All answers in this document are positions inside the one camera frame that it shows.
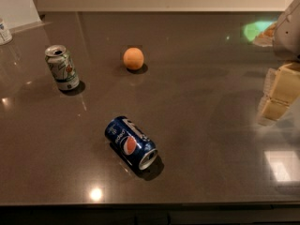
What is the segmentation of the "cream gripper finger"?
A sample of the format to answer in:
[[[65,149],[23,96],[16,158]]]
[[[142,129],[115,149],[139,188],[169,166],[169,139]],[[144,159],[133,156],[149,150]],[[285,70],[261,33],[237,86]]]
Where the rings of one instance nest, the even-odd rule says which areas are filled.
[[[257,122],[263,126],[275,124],[299,96],[300,63],[285,63],[278,69],[270,68],[264,80]]]

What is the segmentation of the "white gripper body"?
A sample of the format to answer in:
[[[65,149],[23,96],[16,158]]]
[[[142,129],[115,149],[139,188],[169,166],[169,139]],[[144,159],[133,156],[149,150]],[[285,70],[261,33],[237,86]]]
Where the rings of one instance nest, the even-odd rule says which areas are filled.
[[[293,0],[278,17],[273,49],[284,60],[300,61],[300,0]]]

